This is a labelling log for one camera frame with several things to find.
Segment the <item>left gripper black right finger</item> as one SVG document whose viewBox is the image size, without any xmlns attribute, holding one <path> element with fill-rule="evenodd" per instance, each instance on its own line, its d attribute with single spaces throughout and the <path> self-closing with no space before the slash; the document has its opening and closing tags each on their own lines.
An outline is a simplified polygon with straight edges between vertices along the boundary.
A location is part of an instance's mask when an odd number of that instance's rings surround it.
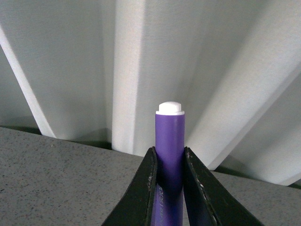
<svg viewBox="0 0 301 226">
<path fill-rule="evenodd" d="M 191 226 L 262 226 L 189 148 L 184 149 L 183 192 Z"/>
</svg>

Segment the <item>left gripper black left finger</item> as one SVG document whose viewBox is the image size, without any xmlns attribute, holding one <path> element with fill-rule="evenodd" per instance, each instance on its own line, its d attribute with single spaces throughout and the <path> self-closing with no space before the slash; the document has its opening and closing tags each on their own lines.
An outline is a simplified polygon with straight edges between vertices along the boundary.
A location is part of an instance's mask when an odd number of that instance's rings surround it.
<svg viewBox="0 0 301 226">
<path fill-rule="evenodd" d="M 137 172 L 104 226 L 150 226 L 156 190 L 157 156 L 148 149 Z"/>
</svg>

